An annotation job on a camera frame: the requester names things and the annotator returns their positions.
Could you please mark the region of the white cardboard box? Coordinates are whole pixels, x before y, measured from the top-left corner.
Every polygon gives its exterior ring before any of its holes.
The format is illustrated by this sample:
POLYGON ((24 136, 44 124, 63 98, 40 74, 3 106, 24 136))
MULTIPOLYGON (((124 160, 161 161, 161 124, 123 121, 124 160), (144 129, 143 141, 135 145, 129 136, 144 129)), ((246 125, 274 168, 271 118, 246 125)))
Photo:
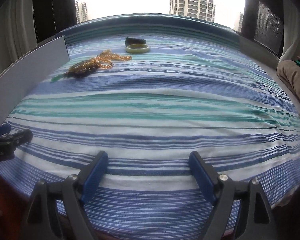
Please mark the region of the white cardboard box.
POLYGON ((19 58, 0 74, 0 125, 15 106, 51 73, 69 62, 64 36, 19 58))

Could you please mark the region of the left white curtain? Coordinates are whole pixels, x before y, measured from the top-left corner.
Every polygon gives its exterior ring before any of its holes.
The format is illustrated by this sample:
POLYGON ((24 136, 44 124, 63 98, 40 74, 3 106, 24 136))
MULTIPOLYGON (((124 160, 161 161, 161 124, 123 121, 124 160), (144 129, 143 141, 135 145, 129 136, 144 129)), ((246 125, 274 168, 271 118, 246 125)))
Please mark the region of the left white curtain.
POLYGON ((14 62, 36 48, 33 0, 7 0, 5 2, 6 43, 14 62))

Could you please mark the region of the white curtain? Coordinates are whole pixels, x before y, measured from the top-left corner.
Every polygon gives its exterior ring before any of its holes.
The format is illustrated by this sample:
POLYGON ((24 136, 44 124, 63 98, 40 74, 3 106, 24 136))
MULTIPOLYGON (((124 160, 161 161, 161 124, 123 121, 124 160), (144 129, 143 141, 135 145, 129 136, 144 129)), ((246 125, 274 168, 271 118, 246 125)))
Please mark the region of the white curtain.
POLYGON ((36 48, 33 0, 7 0, 5 2, 6 43, 14 62, 36 48))
POLYGON ((300 57, 300 12, 291 0, 283 0, 283 52, 279 62, 300 57))

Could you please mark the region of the striped blue green bedsheet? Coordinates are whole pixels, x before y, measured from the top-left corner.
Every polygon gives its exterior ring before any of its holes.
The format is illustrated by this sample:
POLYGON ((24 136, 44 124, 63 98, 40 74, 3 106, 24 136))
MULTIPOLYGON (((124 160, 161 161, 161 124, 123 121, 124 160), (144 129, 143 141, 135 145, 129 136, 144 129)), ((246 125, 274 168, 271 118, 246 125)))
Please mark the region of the striped blue green bedsheet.
POLYGON ((45 76, 6 122, 33 139, 0 163, 29 197, 40 179, 78 173, 100 151, 108 170, 86 210, 119 239, 196 239, 212 210, 191 174, 196 151, 233 180, 258 179, 271 206, 300 186, 300 118, 285 91, 248 56, 239 35, 191 18, 122 15, 60 33, 70 60, 54 75, 143 38, 147 53, 81 79, 45 76))

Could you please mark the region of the beige pillow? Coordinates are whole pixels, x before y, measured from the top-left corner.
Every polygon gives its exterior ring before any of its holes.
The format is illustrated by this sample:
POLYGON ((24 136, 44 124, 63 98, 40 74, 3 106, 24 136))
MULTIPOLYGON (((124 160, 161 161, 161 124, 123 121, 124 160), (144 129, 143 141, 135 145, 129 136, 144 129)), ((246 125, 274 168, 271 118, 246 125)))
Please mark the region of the beige pillow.
POLYGON ((298 98, 300 102, 300 67, 291 60, 285 60, 277 65, 277 76, 298 98))

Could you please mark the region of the pale jade bangle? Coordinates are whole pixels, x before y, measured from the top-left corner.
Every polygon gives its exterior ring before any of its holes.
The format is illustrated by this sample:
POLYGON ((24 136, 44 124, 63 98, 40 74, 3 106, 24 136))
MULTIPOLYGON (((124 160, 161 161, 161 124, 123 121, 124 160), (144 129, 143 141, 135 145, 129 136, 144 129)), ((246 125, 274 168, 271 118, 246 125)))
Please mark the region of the pale jade bangle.
POLYGON ((130 54, 144 54, 150 51, 150 46, 147 44, 130 44, 126 46, 126 52, 130 54))

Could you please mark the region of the right white curtain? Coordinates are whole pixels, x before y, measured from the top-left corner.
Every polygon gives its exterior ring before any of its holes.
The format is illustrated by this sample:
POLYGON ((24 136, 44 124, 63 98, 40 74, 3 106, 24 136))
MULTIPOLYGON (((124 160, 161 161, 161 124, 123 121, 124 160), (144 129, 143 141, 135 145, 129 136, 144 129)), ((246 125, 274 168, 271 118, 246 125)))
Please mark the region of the right white curtain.
POLYGON ((283 0, 283 52, 279 62, 300 57, 300 12, 291 0, 283 0))

